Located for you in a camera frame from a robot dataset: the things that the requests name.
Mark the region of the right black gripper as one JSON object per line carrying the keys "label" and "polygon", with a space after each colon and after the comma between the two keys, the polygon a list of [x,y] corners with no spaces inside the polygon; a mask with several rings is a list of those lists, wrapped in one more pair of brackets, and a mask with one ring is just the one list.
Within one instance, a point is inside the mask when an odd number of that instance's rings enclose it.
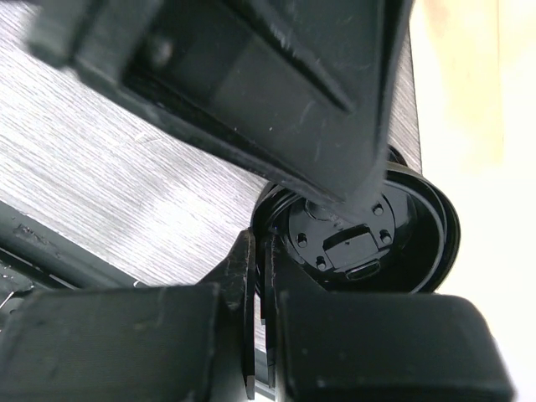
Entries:
{"label": "right black gripper", "polygon": [[410,1],[42,1],[30,53],[345,219],[374,204]]}

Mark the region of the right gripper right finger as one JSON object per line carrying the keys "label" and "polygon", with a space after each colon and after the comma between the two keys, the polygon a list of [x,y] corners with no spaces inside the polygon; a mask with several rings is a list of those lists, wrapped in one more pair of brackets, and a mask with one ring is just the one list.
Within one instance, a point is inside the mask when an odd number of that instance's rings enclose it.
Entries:
{"label": "right gripper right finger", "polygon": [[330,292],[264,243],[266,347],[279,401],[511,401],[503,359],[468,300]]}

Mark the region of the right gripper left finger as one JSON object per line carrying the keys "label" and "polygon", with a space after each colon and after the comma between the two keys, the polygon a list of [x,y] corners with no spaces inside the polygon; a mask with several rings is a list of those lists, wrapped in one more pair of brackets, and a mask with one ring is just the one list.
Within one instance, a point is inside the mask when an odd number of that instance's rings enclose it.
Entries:
{"label": "right gripper left finger", "polygon": [[248,401],[255,237],[194,285],[41,291],[1,335],[4,401]]}

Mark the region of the black plastic cup lid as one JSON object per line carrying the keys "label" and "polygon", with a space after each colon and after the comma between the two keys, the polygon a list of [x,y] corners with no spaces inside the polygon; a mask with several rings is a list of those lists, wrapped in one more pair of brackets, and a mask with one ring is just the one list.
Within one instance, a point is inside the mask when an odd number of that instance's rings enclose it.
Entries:
{"label": "black plastic cup lid", "polygon": [[320,281],[356,282],[384,271],[411,238],[414,199],[386,184],[372,207],[348,222],[308,200],[295,202],[286,218],[287,249]]}

